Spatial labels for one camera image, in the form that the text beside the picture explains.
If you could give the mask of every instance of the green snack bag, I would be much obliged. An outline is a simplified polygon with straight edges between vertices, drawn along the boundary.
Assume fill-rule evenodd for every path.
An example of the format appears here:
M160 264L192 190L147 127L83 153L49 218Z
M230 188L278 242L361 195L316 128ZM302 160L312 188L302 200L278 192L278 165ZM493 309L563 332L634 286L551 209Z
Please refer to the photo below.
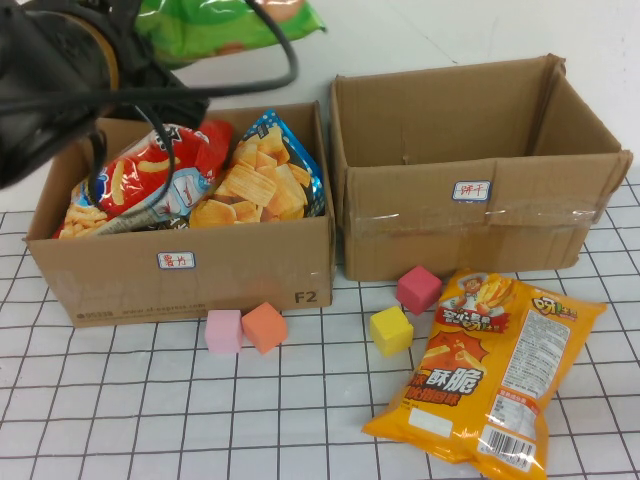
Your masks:
M289 40L324 30L306 0L263 0L262 6ZM143 0L136 28L171 68L277 42L243 0Z

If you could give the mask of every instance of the cardboard box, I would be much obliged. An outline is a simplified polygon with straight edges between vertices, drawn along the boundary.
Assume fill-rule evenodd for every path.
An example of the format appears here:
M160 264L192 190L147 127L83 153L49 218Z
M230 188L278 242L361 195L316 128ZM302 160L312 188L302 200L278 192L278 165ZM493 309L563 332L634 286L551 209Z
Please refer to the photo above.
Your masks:
M212 112L240 136L266 107ZM277 107L325 172L317 104ZM139 122L101 120L108 158L144 136ZM75 144L54 159L27 242L53 293L76 327L175 320L210 309L277 309L331 304L334 214L329 182L322 217L211 229L123 233L51 240L69 206L71 189L88 172L91 150ZM183 254L184 269L161 268L164 254Z
M338 77L331 121L346 274L360 281L569 267L632 160L552 55Z

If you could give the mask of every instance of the orange cube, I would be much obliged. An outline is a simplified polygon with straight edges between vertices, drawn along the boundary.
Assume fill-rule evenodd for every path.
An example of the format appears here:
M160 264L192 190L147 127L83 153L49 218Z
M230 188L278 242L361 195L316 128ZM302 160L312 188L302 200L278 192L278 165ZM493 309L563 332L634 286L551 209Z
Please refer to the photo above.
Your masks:
M287 339L287 322L266 302L242 317L242 328L263 355Z

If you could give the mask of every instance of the blue snack bag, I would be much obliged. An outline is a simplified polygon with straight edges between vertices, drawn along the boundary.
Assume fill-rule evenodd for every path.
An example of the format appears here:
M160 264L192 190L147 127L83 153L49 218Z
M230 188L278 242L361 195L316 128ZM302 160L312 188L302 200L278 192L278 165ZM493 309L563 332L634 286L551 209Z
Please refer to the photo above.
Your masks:
M322 215L322 172L274 110L238 143L224 180L191 215L192 227Z

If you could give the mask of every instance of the red cube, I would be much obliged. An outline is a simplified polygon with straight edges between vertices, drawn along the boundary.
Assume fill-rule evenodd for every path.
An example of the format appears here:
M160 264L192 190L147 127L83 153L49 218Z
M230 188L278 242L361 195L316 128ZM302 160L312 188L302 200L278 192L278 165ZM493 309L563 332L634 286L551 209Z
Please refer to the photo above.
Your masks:
M442 281L422 266L398 280L396 298L414 315L427 311L440 297Z

